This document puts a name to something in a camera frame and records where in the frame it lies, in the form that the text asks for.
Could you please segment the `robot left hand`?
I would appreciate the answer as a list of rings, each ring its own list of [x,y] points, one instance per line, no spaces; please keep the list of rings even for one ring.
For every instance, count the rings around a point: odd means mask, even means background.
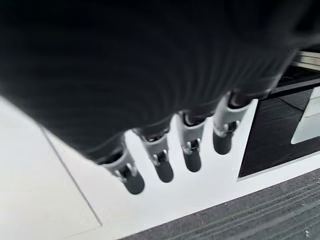
[[[136,195],[126,131],[170,182],[177,115],[196,172],[206,118],[227,154],[251,101],[319,43],[317,0],[3,0],[0,95]]]

